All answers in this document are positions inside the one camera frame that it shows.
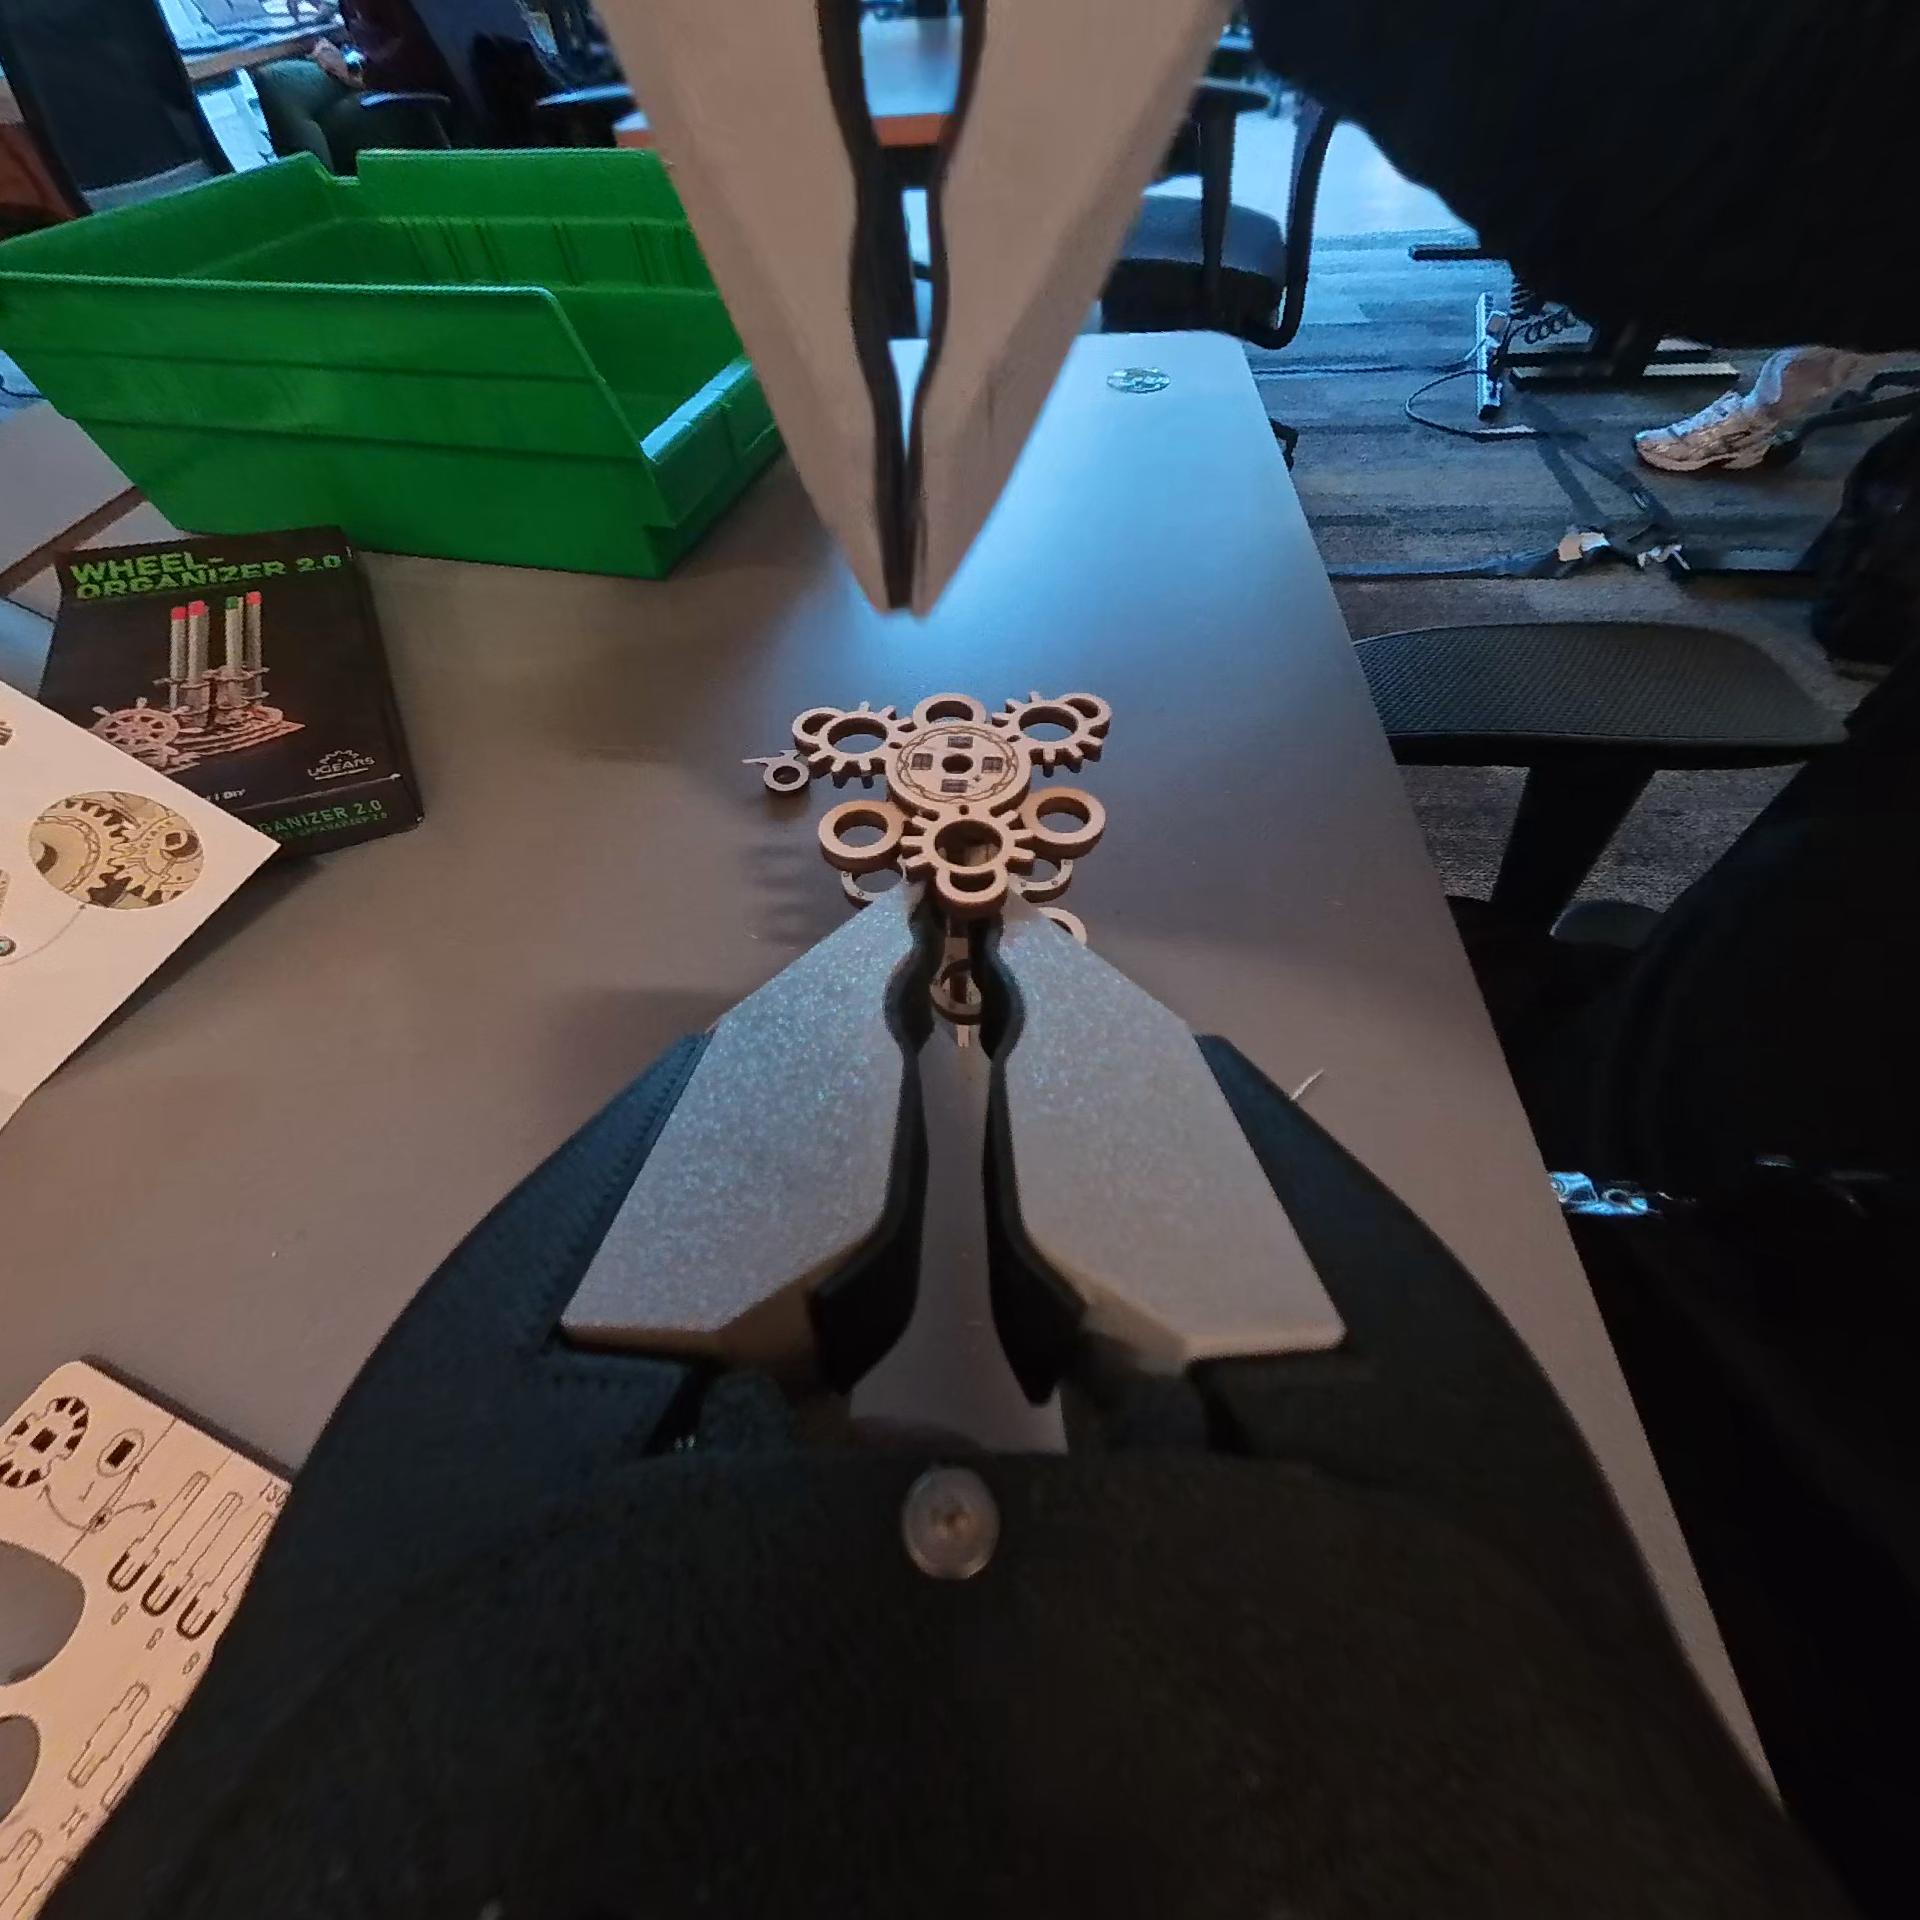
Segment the black model kit box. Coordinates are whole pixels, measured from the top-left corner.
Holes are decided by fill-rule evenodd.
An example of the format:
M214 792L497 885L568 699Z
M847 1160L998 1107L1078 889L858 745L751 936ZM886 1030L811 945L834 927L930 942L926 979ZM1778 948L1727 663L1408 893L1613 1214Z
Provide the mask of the black model kit box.
M296 854L422 825L347 535L173 535L63 553L40 699Z

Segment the laser-cut wooden parts sheet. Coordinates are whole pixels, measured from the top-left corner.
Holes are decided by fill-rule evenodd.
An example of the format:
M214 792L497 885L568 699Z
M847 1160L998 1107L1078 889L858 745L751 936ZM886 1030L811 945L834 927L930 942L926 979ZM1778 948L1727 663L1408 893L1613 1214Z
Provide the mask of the laser-cut wooden parts sheet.
M289 1480L86 1359L3 1422L3 1541L80 1588L45 1662L6 1662L34 1764L3 1824L3 1915L34 1915L173 1732Z

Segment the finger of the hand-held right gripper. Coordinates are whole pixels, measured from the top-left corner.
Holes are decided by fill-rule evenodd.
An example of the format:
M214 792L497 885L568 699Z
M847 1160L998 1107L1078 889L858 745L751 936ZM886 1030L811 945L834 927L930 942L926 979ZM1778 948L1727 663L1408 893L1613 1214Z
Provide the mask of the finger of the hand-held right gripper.
M914 612L992 515L1229 15L1225 3L962 7L907 436Z
M905 608L887 185L858 5L598 11L817 511L877 608Z

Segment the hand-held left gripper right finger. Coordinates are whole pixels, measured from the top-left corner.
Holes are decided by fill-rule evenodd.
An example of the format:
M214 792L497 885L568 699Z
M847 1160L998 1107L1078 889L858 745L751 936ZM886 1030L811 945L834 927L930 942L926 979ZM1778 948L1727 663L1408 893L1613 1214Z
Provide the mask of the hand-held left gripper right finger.
M1032 1401L1090 1352L1149 1375L1347 1331L1184 1020L1048 919L990 981L992 1315Z

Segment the large green plastic bin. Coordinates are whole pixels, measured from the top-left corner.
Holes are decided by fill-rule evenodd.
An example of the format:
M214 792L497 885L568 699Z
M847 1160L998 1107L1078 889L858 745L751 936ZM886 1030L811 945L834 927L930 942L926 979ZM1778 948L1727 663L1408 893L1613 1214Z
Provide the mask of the large green plastic bin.
M6 243L6 349L179 528L663 579L781 454L658 156L280 159Z

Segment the wooden gear model assembly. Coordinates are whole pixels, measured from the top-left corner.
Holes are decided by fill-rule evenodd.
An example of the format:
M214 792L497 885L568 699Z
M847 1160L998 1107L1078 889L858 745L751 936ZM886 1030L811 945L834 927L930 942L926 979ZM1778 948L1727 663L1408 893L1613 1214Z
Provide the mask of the wooden gear model assembly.
M1074 861L1097 848L1106 812L1059 775L1097 761L1111 724L1113 708L1097 694L1038 689L1000 711L950 689L912 711L823 703L795 716L787 750L807 756L810 788L859 785L822 819L823 856L858 908L878 903L877 876L920 887L939 931L928 996L950 1023L973 1028L985 1017L975 950L1008 903L1089 940L1064 896Z

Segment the folded paper instruction booklet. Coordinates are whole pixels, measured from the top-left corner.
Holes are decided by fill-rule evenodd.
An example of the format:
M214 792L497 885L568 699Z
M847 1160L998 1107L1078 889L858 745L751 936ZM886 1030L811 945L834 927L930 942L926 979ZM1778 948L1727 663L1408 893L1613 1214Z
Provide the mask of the folded paper instruction booklet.
M3 689L3 1120L278 844Z

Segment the black mesh office chair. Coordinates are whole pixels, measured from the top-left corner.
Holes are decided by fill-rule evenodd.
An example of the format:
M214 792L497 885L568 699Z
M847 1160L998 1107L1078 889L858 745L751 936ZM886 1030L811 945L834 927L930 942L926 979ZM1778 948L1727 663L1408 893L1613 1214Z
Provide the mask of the black mesh office chair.
M1493 908L1550 927L1659 772L1791 766L1845 724L1759 645L1674 622L1501 622L1357 643L1399 764L1525 772Z

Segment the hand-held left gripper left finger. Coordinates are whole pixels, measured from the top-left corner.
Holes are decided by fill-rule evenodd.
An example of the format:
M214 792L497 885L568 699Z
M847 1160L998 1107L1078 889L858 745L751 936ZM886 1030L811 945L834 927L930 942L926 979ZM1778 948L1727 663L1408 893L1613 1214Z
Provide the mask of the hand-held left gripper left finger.
M849 1395L920 1293L920 893L886 893L718 1020L562 1315L587 1351Z

